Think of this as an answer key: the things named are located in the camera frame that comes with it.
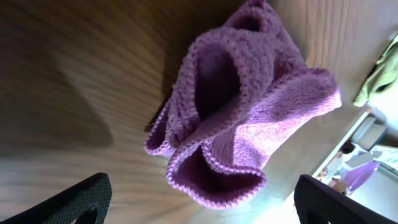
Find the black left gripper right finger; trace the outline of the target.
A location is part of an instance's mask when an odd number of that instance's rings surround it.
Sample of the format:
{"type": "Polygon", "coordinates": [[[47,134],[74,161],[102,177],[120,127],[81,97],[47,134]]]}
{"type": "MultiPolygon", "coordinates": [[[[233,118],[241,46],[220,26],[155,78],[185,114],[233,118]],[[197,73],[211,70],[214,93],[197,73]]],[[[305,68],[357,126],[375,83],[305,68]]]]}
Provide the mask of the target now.
{"type": "Polygon", "coordinates": [[[397,224],[307,174],[298,179],[294,203],[301,224],[397,224]]]}

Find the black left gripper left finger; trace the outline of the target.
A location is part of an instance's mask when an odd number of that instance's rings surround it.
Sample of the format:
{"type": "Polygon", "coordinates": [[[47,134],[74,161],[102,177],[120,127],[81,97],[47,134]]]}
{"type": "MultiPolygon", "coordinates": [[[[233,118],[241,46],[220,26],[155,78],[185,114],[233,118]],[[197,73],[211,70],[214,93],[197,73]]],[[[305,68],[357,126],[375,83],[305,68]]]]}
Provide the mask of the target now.
{"type": "Polygon", "coordinates": [[[103,224],[112,197],[109,176],[99,172],[2,224],[103,224]]]}

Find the purple microfiber cloth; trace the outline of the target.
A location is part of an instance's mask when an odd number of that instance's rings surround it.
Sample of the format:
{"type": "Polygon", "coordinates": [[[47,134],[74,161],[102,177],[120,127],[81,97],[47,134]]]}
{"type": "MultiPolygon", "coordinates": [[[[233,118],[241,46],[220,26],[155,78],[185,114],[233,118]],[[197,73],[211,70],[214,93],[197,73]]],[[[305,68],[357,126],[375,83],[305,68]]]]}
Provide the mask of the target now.
{"type": "Polygon", "coordinates": [[[263,168],[296,130],[341,106],[333,74],[310,68],[266,1],[245,2],[189,47],[144,145],[168,183],[226,209],[257,194],[263,168]]]}

